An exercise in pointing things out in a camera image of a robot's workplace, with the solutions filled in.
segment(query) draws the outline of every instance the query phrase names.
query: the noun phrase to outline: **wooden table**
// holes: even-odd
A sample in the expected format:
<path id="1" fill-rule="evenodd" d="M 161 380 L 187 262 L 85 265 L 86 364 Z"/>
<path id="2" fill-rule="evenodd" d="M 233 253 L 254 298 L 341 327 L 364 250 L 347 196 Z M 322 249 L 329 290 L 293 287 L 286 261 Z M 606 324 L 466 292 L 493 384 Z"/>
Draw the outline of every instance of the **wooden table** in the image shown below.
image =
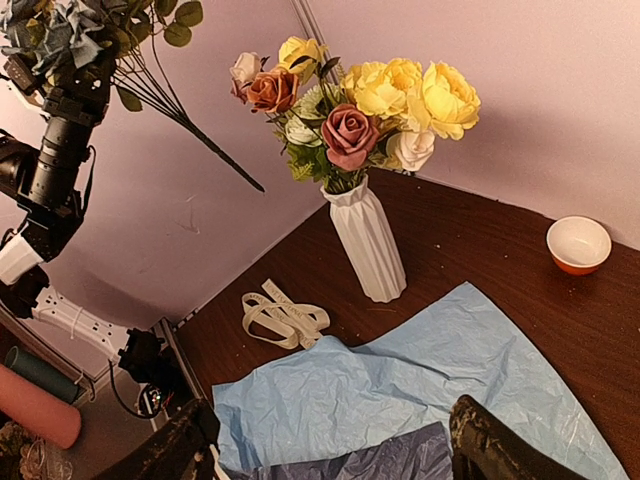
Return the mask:
<path id="1" fill-rule="evenodd" d="M 324 333 L 349 346 L 470 281 L 540 349 L 640 478 L 640 252 L 615 244 L 598 272 L 571 277 L 551 261 L 552 222 L 537 213 L 388 172 L 372 172 L 370 186 L 404 261 L 409 286 L 400 299 L 375 304 L 363 295 L 325 205 L 179 330 L 200 382 L 235 381 L 290 353 L 241 327 L 240 297 L 267 278 L 294 301 L 326 308 Z"/>

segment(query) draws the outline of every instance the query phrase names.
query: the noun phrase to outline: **crumpled paper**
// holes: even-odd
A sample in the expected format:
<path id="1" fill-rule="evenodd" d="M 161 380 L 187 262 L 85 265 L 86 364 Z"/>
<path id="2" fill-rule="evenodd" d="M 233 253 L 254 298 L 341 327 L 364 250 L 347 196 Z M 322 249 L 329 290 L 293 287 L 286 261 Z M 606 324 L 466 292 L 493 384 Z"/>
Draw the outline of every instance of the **crumpled paper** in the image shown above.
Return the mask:
<path id="1" fill-rule="evenodd" d="M 448 425 L 469 394 L 581 475 L 628 478 L 551 365 L 468 283 L 367 345 L 324 337 L 213 394 L 220 460 L 231 470 L 334 458 Z"/>
<path id="2" fill-rule="evenodd" d="M 451 480 L 451 452 L 441 423 L 342 457 L 228 472 L 231 480 Z"/>

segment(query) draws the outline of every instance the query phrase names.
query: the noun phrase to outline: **white bowl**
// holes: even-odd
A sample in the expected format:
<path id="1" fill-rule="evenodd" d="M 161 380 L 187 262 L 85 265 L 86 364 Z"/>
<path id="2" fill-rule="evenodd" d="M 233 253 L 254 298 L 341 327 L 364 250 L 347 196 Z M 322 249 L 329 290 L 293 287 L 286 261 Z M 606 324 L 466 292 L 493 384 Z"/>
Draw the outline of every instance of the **white bowl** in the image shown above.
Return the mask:
<path id="1" fill-rule="evenodd" d="M 551 225 L 547 246 L 562 270 L 571 275 L 587 275 L 609 257 L 611 237 L 595 220 L 572 216 Z"/>

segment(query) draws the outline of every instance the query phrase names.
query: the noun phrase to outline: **pink foam roller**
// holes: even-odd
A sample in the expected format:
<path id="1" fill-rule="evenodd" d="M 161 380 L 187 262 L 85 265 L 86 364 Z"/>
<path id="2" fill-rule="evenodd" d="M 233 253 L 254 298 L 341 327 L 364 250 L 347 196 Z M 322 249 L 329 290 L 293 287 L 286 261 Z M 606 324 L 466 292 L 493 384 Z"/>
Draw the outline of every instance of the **pink foam roller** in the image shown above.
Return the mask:
<path id="1" fill-rule="evenodd" d="M 82 427 L 80 411 L 0 365 L 0 410 L 30 432 L 70 448 Z"/>

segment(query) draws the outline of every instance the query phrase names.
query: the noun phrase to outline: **white ribbon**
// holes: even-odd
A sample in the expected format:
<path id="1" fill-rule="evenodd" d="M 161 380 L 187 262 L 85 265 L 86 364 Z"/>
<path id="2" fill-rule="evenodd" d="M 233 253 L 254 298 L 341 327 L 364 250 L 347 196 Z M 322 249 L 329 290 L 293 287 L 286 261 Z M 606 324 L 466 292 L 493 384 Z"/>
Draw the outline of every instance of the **white ribbon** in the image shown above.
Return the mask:
<path id="1" fill-rule="evenodd" d="M 243 295 L 244 331 L 253 338 L 287 350 L 293 350 L 298 345 L 302 345 L 303 348 L 313 347 L 322 337 L 320 330 L 327 328 L 331 323 L 329 314 L 315 305 L 293 303 L 271 279 L 263 283 L 262 288 L 274 301 L 259 293 Z M 253 322 L 277 333 L 283 339 L 271 340 L 252 333 L 250 327 Z"/>

